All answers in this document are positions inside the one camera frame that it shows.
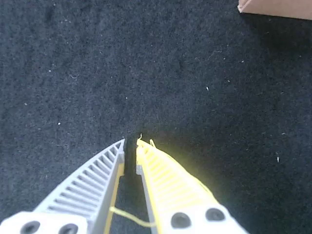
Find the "cardboard box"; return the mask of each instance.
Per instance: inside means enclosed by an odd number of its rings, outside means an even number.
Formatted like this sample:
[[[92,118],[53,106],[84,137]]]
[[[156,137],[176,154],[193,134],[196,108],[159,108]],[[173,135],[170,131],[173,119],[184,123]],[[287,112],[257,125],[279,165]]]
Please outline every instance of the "cardboard box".
[[[239,0],[241,13],[312,20],[312,0]]]

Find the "dark carpet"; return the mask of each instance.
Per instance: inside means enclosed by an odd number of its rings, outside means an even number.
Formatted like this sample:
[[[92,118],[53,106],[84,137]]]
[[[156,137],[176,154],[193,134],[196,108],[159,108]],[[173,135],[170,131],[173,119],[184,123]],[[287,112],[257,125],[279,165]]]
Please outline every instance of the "dark carpet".
[[[142,132],[250,233],[311,234],[312,21],[236,5],[2,1],[0,220]],[[127,180],[117,206],[147,219]],[[113,234],[150,233],[113,221]]]

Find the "floor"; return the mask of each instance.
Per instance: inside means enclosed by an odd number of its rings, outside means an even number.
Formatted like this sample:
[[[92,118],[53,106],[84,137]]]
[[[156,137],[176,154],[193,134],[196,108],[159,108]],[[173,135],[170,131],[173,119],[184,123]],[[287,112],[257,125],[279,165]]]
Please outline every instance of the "floor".
[[[143,133],[250,233],[312,233],[312,21],[236,6],[4,1],[0,220]],[[117,206],[147,219],[141,184],[128,180]],[[150,231],[114,217],[111,233]]]

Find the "screw hole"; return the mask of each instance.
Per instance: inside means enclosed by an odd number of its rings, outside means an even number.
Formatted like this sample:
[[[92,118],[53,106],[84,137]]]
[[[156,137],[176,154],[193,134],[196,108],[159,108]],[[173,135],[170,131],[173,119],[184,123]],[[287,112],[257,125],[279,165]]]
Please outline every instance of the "screw hole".
[[[171,218],[171,226],[173,228],[187,228],[190,225],[191,220],[185,213],[175,213]]]
[[[20,231],[20,234],[33,234],[38,231],[40,223],[38,221],[31,221],[26,223]]]
[[[73,223],[64,225],[58,232],[58,234],[76,234],[78,232],[78,226]]]
[[[222,221],[225,219],[225,216],[221,210],[211,208],[206,211],[206,218],[208,221]]]

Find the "yellow thread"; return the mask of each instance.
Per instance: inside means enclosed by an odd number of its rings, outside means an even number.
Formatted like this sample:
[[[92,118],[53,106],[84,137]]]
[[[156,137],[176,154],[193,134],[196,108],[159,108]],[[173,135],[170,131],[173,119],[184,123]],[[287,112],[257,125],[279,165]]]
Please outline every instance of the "yellow thread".
[[[109,208],[109,210],[117,215],[120,215],[122,217],[128,218],[130,220],[132,220],[133,222],[137,223],[138,225],[145,227],[145,228],[151,228],[151,227],[155,227],[156,224],[155,223],[150,223],[150,222],[145,222],[137,217],[135,217],[133,214],[130,214],[128,212],[122,211],[114,206],[111,206]]]
[[[150,145],[156,148],[155,143],[152,139],[150,139]]]

